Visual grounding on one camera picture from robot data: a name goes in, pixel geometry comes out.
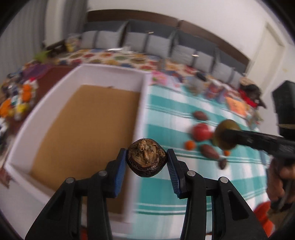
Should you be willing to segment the person's right hand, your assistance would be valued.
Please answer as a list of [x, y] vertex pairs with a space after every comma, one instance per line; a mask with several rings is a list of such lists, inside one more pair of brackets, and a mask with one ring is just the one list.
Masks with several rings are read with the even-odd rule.
[[294, 164], [287, 167], [279, 167], [279, 162], [272, 159], [268, 167], [268, 180], [266, 193], [270, 201], [278, 201], [285, 196], [283, 180], [294, 180]]

